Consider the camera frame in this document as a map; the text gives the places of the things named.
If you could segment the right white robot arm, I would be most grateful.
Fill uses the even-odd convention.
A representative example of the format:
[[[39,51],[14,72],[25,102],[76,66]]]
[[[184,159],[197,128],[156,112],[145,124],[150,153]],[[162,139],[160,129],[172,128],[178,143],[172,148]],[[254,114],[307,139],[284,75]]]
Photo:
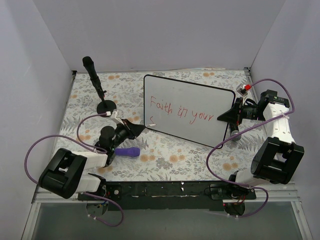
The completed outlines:
[[[304,153],[292,137],[287,98],[279,97],[277,91],[266,90],[258,102],[238,97],[230,110],[218,116],[218,120],[230,126],[231,135],[239,136],[238,126],[244,119],[266,122],[267,138],[254,156],[249,169],[237,170],[230,175],[226,186],[232,199],[247,195],[250,187],[267,182],[286,185],[293,177]]]

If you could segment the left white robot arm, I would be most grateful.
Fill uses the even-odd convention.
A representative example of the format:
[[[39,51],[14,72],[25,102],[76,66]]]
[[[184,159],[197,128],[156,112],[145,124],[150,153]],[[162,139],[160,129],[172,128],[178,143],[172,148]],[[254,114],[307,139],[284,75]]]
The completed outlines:
[[[95,145],[106,150],[106,153],[58,149],[40,175],[38,185],[64,199],[82,192],[88,192],[95,200],[103,199],[108,193],[106,180],[88,171],[110,166],[118,146],[127,139],[136,139],[145,128],[127,119],[117,123],[116,128],[103,127]]]

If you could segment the white whiteboard black frame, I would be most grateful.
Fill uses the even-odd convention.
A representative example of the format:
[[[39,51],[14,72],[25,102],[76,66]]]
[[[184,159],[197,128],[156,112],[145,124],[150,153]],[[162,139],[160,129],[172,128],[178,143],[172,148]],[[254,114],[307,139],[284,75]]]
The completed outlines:
[[[230,110],[235,99],[230,89],[147,74],[143,78],[144,125],[213,148],[228,131],[228,124],[217,117]]]

